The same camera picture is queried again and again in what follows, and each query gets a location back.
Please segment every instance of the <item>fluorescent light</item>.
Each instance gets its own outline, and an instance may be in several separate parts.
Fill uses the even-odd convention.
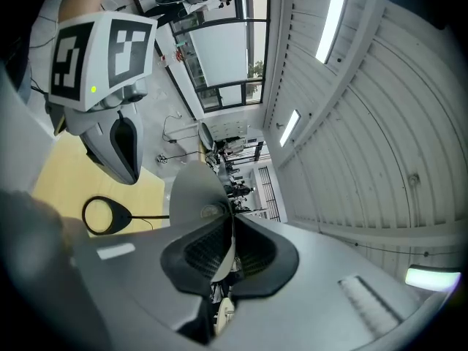
[[[113,257],[129,254],[135,250],[135,246],[131,243],[119,244],[117,246],[103,247],[97,249],[97,254],[101,260],[112,259]]]
[[[242,0],[242,13],[244,14],[244,18],[247,18],[247,0]]]
[[[330,6],[328,7],[327,20],[323,28],[322,39],[317,49],[315,57],[321,63],[325,63],[330,53],[335,33],[338,30],[339,18],[341,17],[341,11],[344,8],[345,0],[330,0]]]
[[[430,268],[408,268],[406,284],[431,291],[450,291],[460,279],[459,272],[431,271]]]
[[[295,125],[299,121],[299,118],[300,116],[299,116],[298,111],[294,109],[292,111],[290,121],[287,123],[286,129],[284,129],[283,136],[279,140],[279,144],[281,145],[281,147],[284,146],[284,144],[286,143],[286,140],[290,137],[291,132],[293,132],[292,130],[294,129]]]

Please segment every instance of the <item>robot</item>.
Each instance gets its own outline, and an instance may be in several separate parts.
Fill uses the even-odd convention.
[[[54,126],[79,135],[94,162],[126,184],[141,166],[136,102],[146,94],[155,27],[134,15],[87,15],[61,24],[53,51]],[[2,260],[16,290],[87,350],[394,350],[446,298],[420,306],[341,241],[234,214],[222,179],[199,162],[176,177],[171,227],[159,230],[89,238],[80,220],[66,219],[64,244],[50,212],[16,195],[0,193],[0,203],[8,211]],[[235,310],[215,336],[210,284],[235,259],[243,277],[230,293]]]
[[[77,135],[88,156],[123,184],[143,158],[137,102],[148,92],[156,21],[119,12],[84,15],[58,27],[46,111],[56,134]]]

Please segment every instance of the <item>person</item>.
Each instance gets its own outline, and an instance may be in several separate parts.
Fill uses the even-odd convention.
[[[253,192],[253,188],[249,188],[245,185],[240,185],[240,186],[231,186],[230,189],[227,189],[227,197],[239,197],[239,196],[246,196],[250,194],[250,192]]]
[[[43,45],[30,47],[31,28],[44,4],[44,0],[24,0],[28,2],[27,9],[21,19],[17,15],[5,14],[2,17],[3,30],[0,44],[0,61],[4,62],[6,71],[16,90],[20,88],[25,78],[28,65],[29,51],[45,47],[52,43],[52,39]],[[89,13],[99,12],[102,0],[62,0],[58,11],[58,23]]]
[[[188,1],[182,3],[158,5],[145,12],[146,17],[163,15],[158,18],[157,27],[161,27],[169,22],[178,22],[186,15],[194,12],[206,12],[208,10],[221,9],[230,4],[232,0],[207,0],[201,3],[190,4]]]

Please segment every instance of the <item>window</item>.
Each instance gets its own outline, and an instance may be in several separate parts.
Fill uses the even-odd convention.
[[[242,0],[243,18],[267,19],[268,0]]]
[[[205,112],[262,102],[269,0],[232,0],[171,23]]]
[[[218,93],[215,88],[198,92],[198,97],[200,101],[202,102],[202,106],[204,110],[219,107]]]
[[[262,96],[262,82],[252,82],[246,84],[246,104],[260,102]]]
[[[221,96],[221,105],[223,107],[242,105],[241,85],[220,88],[219,95]]]

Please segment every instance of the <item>table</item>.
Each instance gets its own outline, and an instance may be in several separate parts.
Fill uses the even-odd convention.
[[[32,195],[53,206],[65,217],[81,219],[84,203],[94,195],[109,197],[127,207],[134,215],[160,215],[164,187],[162,179],[143,167],[135,185],[118,183],[86,156],[86,148],[79,137],[62,132],[42,168]],[[110,212],[97,202],[90,204],[86,215],[87,220],[91,217],[91,220],[98,220],[101,224],[110,224]],[[149,222],[154,229],[161,227],[161,220],[151,219]],[[118,234],[146,230],[151,230],[149,223],[133,219]]]

